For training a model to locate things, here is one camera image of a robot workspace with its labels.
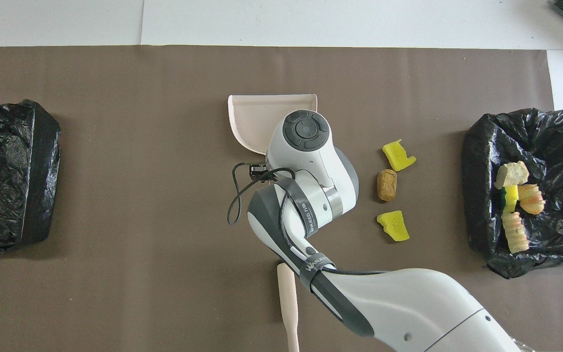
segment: brush handle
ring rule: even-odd
[[[280,288],[281,318],[286,327],[288,336],[288,351],[299,352],[299,306],[297,305],[297,287],[295,286],[295,273],[286,265],[277,265],[277,280]]]

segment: white robotic arm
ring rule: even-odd
[[[315,111],[289,114],[266,154],[277,182],[257,191],[248,220],[257,235],[346,327],[398,352],[518,352],[512,338],[466,289],[434,270],[337,270],[308,238],[355,206],[357,174]]]

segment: brown paper sheet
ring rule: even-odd
[[[286,350],[277,257],[225,221],[232,166],[261,158],[234,139],[227,97],[274,93],[316,93],[358,171],[355,209],[310,238],[340,269],[446,272],[511,336],[563,350],[563,267],[485,269],[460,181],[482,114],[553,108],[545,52],[116,46],[0,47],[0,103],[36,100],[63,130],[49,239],[0,254],[0,352]],[[381,203],[380,148],[399,138],[418,161]],[[376,223],[392,210],[409,241]],[[298,288],[302,350],[389,350]]]

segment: green and yellow piece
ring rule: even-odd
[[[407,152],[401,146],[401,140],[384,145],[382,150],[384,154],[386,154],[386,158],[388,158],[392,169],[397,172],[412,165],[416,161],[415,156],[407,157]]]
[[[377,222],[384,226],[384,232],[389,234],[393,240],[400,242],[410,239],[401,210],[383,213],[377,217]]]
[[[516,202],[518,201],[518,185],[509,185],[503,187],[505,194],[505,207],[503,207],[503,214],[509,214],[516,211]]]

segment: black plastic bag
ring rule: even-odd
[[[0,249],[45,240],[53,214],[60,125],[38,103],[0,105]]]
[[[500,217],[501,191],[493,182],[501,165],[519,160],[546,204],[537,216],[517,206],[530,248],[510,254]],[[563,265],[563,110],[482,116],[464,138],[462,184],[469,245],[484,254],[493,272],[510,279]]]

